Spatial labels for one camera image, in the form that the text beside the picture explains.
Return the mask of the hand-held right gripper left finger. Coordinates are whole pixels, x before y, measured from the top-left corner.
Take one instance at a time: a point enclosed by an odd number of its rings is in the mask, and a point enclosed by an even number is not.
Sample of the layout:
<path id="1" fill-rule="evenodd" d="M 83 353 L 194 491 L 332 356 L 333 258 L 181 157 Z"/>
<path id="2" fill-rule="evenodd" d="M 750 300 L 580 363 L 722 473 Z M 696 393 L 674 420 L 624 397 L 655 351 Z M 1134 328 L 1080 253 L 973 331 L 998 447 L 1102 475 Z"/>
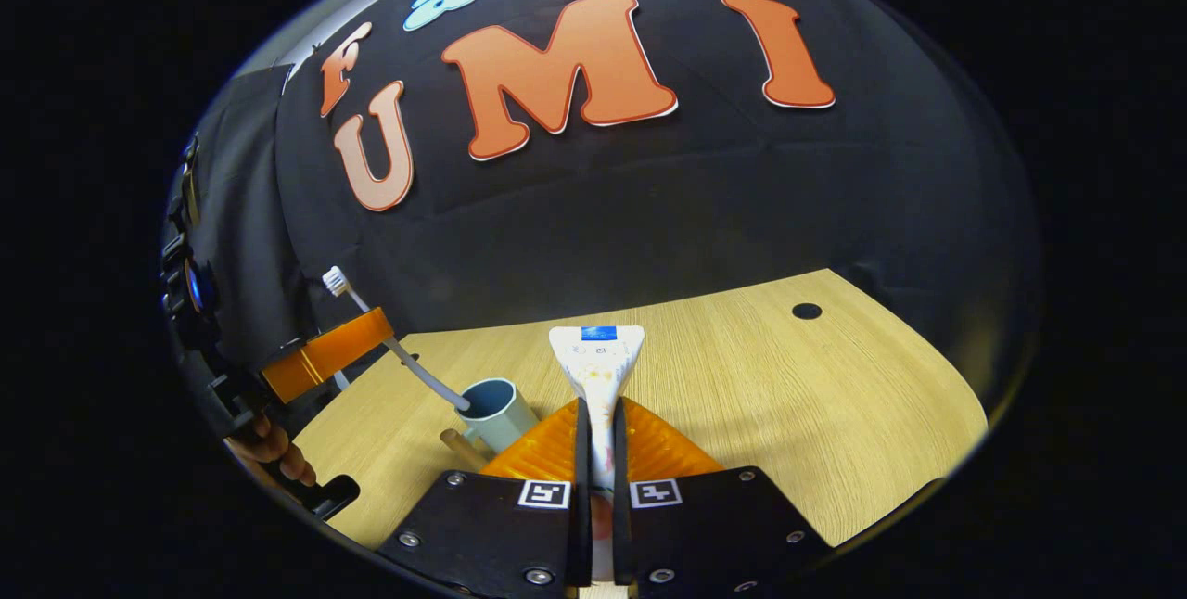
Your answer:
<path id="1" fill-rule="evenodd" d="M 493 474 L 444 471 L 377 552 L 442 593 L 576 598 L 591 582 L 590 415 L 570 401 Z"/>

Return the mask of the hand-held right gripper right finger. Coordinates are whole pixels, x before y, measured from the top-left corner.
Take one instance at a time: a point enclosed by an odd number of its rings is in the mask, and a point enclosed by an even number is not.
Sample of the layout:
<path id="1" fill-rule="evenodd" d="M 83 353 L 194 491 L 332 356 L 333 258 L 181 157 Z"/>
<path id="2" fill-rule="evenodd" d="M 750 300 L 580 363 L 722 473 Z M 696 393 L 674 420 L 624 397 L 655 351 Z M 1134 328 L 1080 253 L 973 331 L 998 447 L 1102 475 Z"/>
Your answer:
<path id="1" fill-rule="evenodd" d="M 772 598 L 834 553 L 757 466 L 630 480 L 628 425 L 618 403 L 612 581 L 631 598 Z"/>

